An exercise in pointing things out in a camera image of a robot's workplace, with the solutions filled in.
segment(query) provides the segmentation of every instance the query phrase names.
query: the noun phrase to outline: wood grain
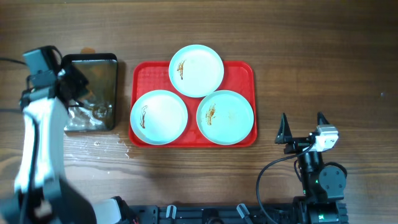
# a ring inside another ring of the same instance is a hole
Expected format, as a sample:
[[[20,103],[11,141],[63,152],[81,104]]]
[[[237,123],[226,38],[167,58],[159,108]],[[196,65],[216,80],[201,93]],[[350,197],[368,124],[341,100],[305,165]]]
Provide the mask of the wood grain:
[[[115,129],[65,135],[67,177],[90,201],[120,195],[132,205],[256,204],[260,169],[283,156],[283,147],[273,144],[280,114],[286,112],[293,134],[303,136],[322,111],[340,131],[324,160],[348,169],[351,223],[397,223],[396,1],[85,2],[1,5],[0,53],[21,59],[26,50],[50,44],[64,55],[90,47],[124,62]],[[259,136],[251,147],[139,149],[130,143],[134,67],[170,60],[189,44],[205,44],[223,60],[252,66]],[[0,62],[0,73],[0,108],[17,108],[28,72]],[[24,125],[19,115],[6,113],[0,123],[3,198],[13,191]],[[265,202],[290,202],[302,194],[292,164],[264,174]]]

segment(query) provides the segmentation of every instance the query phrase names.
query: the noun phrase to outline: plate rim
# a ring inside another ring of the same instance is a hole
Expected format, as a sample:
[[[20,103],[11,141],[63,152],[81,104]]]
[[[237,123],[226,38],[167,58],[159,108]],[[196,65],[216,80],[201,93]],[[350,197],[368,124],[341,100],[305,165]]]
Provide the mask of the plate rim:
[[[211,98],[212,95],[215,95],[215,94],[217,94],[217,93],[219,93],[219,92],[227,92],[227,93],[232,93],[232,94],[234,94],[234,95],[240,96],[241,98],[244,99],[244,103],[247,103],[247,104],[249,105],[249,107],[250,107],[250,109],[251,109],[251,111],[252,111],[252,113],[251,113],[251,114],[252,114],[252,116],[251,116],[251,117],[252,117],[251,129],[248,131],[248,133],[247,133],[242,139],[240,139],[240,140],[238,140],[238,141],[236,141],[236,142],[233,142],[233,143],[231,143],[231,144],[221,144],[221,143],[212,141],[211,139],[209,139],[209,138],[203,133],[202,128],[200,128],[200,125],[199,125],[199,119],[198,119],[199,109],[203,107],[203,105],[205,104],[205,102],[208,101],[208,99]],[[239,142],[243,141],[243,139],[245,139],[245,138],[250,134],[251,130],[253,129],[253,127],[254,127],[254,120],[255,120],[255,119],[254,119],[254,110],[253,110],[253,107],[250,105],[249,101],[248,101],[244,96],[242,96],[241,94],[239,94],[239,93],[237,93],[237,92],[235,92],[235,91],[231,91],[231,90],[218,90],[218,91],[214,91],[213,93],[207,95],[207,96],[204,97],[204,99],[202,99],[201,102],[199,103],[198,108],[197,108],[197,113],[196,113],[197,126],[198,126],[198,129],[199,129],[199,131],[201,132],[201,134],[202,134],[207,140],[209,140],[209,141],[211,141],[211,142],[213,142],[213,143],[215,143],[215,144],[219,144],[219,145],[221,145],[221,146],[231,146],[231,145],[234,145],[234,144],[236,144],[236,143],[239,143]]]
[[[222,71],[222,72],[221,72],[221,75],[220,75],[220,76],[221,76],[221,79],[220,79],[219,83],[216,85],[216,88],[214,88],[213,91],[210,91],[209,93],[207,93],[207,94],[205,94],[205,95],[200,95],[200,96],[198,96],[198,95],[187,95],[187,94],[182,93],[182,92],[174,85],[174,82],[173,82],[173,80],[172,80],[172,73],[173,73],[173,71],[171,71],[171,66],[175,63],[175,61],[176,61],[176,56],[177,56],[178,54],[180,54],[181,51],[184,50],[184,49],[187,49],[187,48],[193,48],[193,49],[195,49],[195,47],[203,47],[204,49],[207,49],[208,51],[214,53],[214,54],[217,56],[216,60],[218,61],[219,65],[221,65],[221,71]],[[174,87],[179,93],[181,93],[182,95],[188,96],[188,97],[192,97],[192,98],[202,98],[202,97],[206,97],[206,96],[208,96],[208,95],[214,93],[214,92],[218,89],[218,87],[220,87],[220,85],[222,84],[223,79],[224,79],[224,73],[225,73],[224,63],[223,63],[223,60],[221,59],[220,55],[218,55],[218,53],[217,53],[215,50],[213,50],[212,48],[207,47],[207,46],[202,45],[202,44],[191,44],[191,45],[188,45],[188,46],[185,46],[185,47],[181,48],[180,50],[178,50],[178,51],[173,55],[173,57],[172,57],[172,59],[171,59],[171,61],[170,61],[170,63],[169,63],[169,79],[170,79],[170,82],[172,83],[173,87]]]
[[[148,95],[149,93],[152,93],[152,94],[153,94],[154,92],[164,92],[164,93],[167,93],[169,96],[172,96],[173,99],[177,100],[181,105],[183,105],[183,108],[184,108],[183,112],[186,114],[186,119],[183,120],[183,124],[182,124],[183,128],[182,128],[181,133],[178,134],[177,137],[174,138],[173,140],[168,141],[168,142],[166,142],[166,143],[161,143],[161,144],[154,144],[154,143],[147,142],[147,141],[141,139],[140,136],[135,132],[135,130],[134,130],[134,128],[132,127],[132,124],[131,124],[131,123],[132,123],[132,122],[131,122],[132,111],[133,111],[134,106],[136,105],[136,103],[137,103],[142,97],[144,97],[145,95]],[[189,116],[189,114],[188,114],[187,106],[186,106],[185,102],[181,99],[181,97],[179,97],[177,94],[173,93],[172,91],[168,91],[168,90],[152,90],[152,91],[149,91],[149,92],[143,94],[142,96],[140,96],[140,97],[136,100],[136,102],[134,102],[133,106],[131,107],[131,111],[130,111],[130,128],[131,128],[131,130],[133,131],[133,133],[137,136],[137,138],[140,139],[141,141],[143,141],[143,142],[145,142],[145,143],[147,143],[147,144],[153,145],[153,146],[163,146],[163,145],[166,145],[166,144],[168,144],[168,143],[171,143],[171,142],[175,141],[176,139],[178,139],[178,138],[181,136],[181,134],[182,134],[182,133],[185,131],[185,129],[187,128],[188,116]]]

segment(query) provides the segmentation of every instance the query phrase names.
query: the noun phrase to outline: plate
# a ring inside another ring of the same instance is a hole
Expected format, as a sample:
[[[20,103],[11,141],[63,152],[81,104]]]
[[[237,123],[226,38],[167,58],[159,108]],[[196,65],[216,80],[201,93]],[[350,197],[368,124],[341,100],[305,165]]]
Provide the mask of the plate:
[[[200,132],[213,143],[231,145],[242,141],[250,133],[254,113],[242,95],[220,90],[200,102],[197,124]]]
[[[204,45],[189,45],[173,56],[169,77],[174,88],[185,96],[204,97],[220,86],[224,65],[213,49]]]
[[[142,95],[130,114],[131,129],[142,141],[163,145],[176,140],[187,126],[188,111],[175,93],[154,90]]]

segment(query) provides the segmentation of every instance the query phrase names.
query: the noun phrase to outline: white plate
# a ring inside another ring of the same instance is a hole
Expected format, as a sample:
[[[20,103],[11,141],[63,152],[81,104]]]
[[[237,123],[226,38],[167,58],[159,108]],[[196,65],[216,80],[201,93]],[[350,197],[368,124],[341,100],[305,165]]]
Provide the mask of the white plate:
[[[130,114],[131,129],[148,144],[162,145],[176,140],[187,126],[188,111],[175,93],[154,90],[140,97]]]
[[[180,93],[189,97],[204,97],[220,86],[224,65],[213,49],[204,45],[189,45],[173,56],[169,76]]]
[[[216,91],[199,104],[197,123],[201,133],[220,145],[242,141],[254,124],[254,113],[249,102],[229,90]]]

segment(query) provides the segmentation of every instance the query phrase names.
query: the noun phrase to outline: sauce stain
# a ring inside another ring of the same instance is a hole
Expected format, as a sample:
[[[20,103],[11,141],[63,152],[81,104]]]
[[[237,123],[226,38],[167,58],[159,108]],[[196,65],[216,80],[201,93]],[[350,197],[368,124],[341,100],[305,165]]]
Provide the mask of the sauce stain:
[[[211,120],[216,117],[213,117],[214,113],[216,112],[215,106],[216,104],[211,105],[209,110],[206,112],[207,125],[211,125]]]
[[[145,110],[147,108],[148,108],[147,105],[145,105],[141,108],[141,122],[139,123],[139,125],[141,125],[141,127],[144,129],[145,129],[145,114],[146,114]]]
[[[186,61],[186,60],[184,60],[184,61],[182,61],[182,62],[180,62],[180,63],[178,64],[178,69],[177,69],[177,71],[180,72],[181,80],[182,80],[182,73],[183,73],[185,61]]]

